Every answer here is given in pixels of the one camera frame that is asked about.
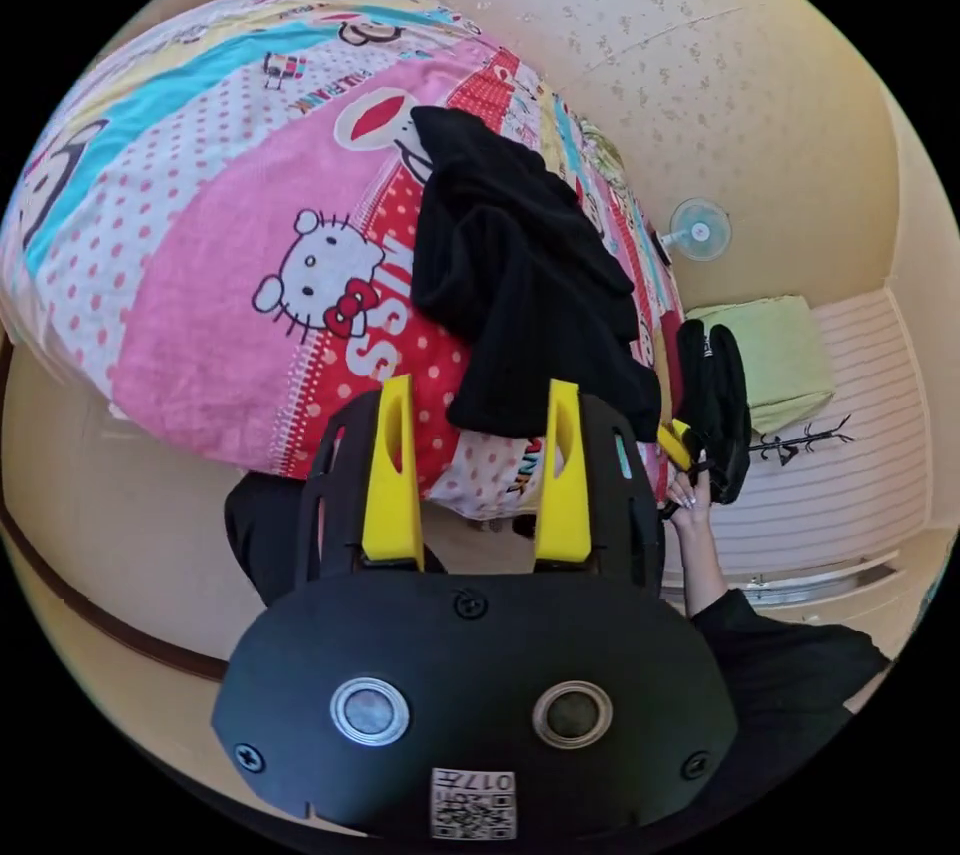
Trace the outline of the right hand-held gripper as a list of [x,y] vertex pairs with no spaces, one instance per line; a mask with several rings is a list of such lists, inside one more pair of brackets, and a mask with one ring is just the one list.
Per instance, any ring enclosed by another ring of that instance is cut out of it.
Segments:
[[750,468],[752,422],[738,343],[724,325],[689,319],[677,333],[683,382],[677,418],[658,426],[663,453],[681,472],[710,475],[716,504],[732,504]]

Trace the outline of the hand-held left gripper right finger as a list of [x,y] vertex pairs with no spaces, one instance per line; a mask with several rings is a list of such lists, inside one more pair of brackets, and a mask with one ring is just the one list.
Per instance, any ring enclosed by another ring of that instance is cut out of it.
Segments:
[[582,566],[592,551],[588,479],[578,387],[550,383],[536,566]]

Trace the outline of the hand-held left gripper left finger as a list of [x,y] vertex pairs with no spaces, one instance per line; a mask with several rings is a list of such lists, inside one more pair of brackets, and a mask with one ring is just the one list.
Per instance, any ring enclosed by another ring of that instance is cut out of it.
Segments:
[[361,547],[371,564],[425,562],[408,375],[379,395]]

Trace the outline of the person's right hand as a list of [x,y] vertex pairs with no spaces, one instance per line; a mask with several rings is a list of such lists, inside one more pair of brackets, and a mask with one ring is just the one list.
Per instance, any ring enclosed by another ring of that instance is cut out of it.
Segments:
[[677,471],[667,489],[673,507],[670,521],[680,535],[710,528],[712,494],[708,469],[695,465],[689,472]]

